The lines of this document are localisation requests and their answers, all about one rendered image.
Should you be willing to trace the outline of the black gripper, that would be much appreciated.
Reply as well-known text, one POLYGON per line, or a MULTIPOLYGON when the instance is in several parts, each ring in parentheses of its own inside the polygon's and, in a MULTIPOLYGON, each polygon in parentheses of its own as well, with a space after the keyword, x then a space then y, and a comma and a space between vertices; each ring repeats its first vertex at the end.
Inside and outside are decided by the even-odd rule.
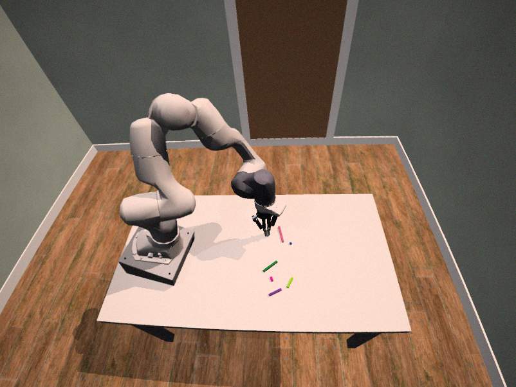
POLYGON ((265 237, 266 237, 266 219, 267 219, 267 231, 270 235, 271 226, 274 226, 277 220, 277 216, 271 215, 269 213, 263 213, 257 210, 256 215, 252 215, 252 220, 258 225, 259 229, 263 229, 265 237), (271 219, 272 217, 272 219, 271 219), (259 222, 258 218, 262 219, 262 224, 259 222))

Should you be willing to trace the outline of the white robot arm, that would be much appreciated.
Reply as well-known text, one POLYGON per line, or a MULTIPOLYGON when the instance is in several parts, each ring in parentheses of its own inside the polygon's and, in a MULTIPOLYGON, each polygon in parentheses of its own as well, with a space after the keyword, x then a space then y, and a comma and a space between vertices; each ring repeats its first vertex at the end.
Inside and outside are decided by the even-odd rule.
POLYGON ((197 98, 190 102, 178 94, 163 94, 152 101, 147 118, 136 120, 130 126, 129 142, 136 177, 158 190, 126 197, 120 204, 121 219, 130 226, 144 228, 133 240, 134 260, 169 265, 183 249, 177 219, 194 212, 196 199, 175 180, 170 170, 165 136, 169 129, 187 128, 195 132, 207 149, 233 147, 243 158, 242 167, 231 181, 236 195, 254 199, 258 211, 277 217, 286 207, 286 203, 275 196, 275 180, 265 162, 239 131, 227 125, 208 99, 197 98))

